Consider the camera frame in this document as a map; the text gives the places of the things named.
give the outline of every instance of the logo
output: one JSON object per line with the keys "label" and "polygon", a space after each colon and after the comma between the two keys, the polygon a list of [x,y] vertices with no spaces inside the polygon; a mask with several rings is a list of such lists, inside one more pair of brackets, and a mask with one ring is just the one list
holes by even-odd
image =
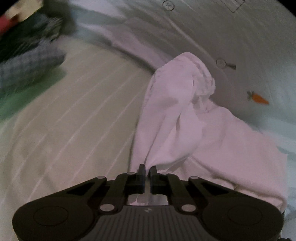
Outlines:
{"label": "logo", "polygon": [[149,213],[149,212],[152,211],[152,209],[151,209],[151,208],[147,208],[147,209],[145,209],[144,211],[147,212],[147,213]]}

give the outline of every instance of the gray fabric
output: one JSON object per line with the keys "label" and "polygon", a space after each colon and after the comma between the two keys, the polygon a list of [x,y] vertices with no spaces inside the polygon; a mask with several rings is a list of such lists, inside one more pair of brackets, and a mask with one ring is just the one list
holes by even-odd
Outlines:
{"label": "gray fabric", "polygon": [[30,16],[1,38],[0,62],[36,48],[43,39],[56,39],[61,24],[61,18],[49,18],[38,12]]}
{"label": "gray fabric", "polygon": [[22,88],[63,63],[65,52],[42,41],[36,48],[0,63],[0,89]]}

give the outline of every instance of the red fabric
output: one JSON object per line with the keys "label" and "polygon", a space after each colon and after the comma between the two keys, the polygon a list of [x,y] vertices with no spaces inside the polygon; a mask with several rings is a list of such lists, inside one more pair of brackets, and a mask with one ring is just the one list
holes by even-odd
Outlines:
{"label": "red fabric", "polygon": [[12,19],[7,19],[5,15],[0,17],[0,35],[5,34],[10,28],[18,23],[18,17],[13,17]]}

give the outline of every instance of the printed symbol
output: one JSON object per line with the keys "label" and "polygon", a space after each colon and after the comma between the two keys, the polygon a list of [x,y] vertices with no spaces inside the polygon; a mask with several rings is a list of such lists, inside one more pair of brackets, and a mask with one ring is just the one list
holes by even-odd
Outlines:
{"label": "printed symbol", "polygon": [[149,213],[150,211],[152,211],[152,209],[151,208],[147,208],[144,211],[147,212],[147,213]]}
{"label": "printed symbol", "polygon": [[256,94],[254,91],[248,91],[248,100],[253,100],[258,104],[269,105],[269,102],[265,100],[261,95]]}
{"label": "printed symbol", "polygon": [[166,0],[163,2],[163,7],[167,11],[172,11],[175,8],[175,5],[172,1]]}
{"label": "printed symbol", "polygon": [[221,0],[233,13],[242,6],[245,0]]}
{"label": "printed symbol", "polygon": [[226,61],[224,59],[221,59],[221,58],[216,60],[216,65],[220,69],[225,69],[228,67],[233,70],[236,70],[236,68],[237,68],[237,66],[235,64],[228,64],[228,63],[226,63]]}

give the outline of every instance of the black circle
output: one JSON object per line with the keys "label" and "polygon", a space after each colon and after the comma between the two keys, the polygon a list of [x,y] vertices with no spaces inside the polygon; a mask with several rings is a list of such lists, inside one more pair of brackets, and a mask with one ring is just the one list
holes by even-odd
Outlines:
{"label": "black circle", "polygon": [[65,222],[67,218],[68,211],[59,206],[43,207],[34,214],[35,222],[42,226],[56,226]]}
{"label": "black circle", "polygon": [[239,225],[251,226],[262,219],[262,212],[251,206],[239,205],[231,208],[227,213],[228,218]]}
{"label": "black circle", "polygon": [[94,223],[94,212],[80,196],[48,196],[19,208],[12,226],[22,240],[77,240]]}
{"label": "black circle", "polygon": [[202,220],[209,233],[227,241],[273,240],[283,227],[276,207],[251,197],[215,197],[202,212]]}

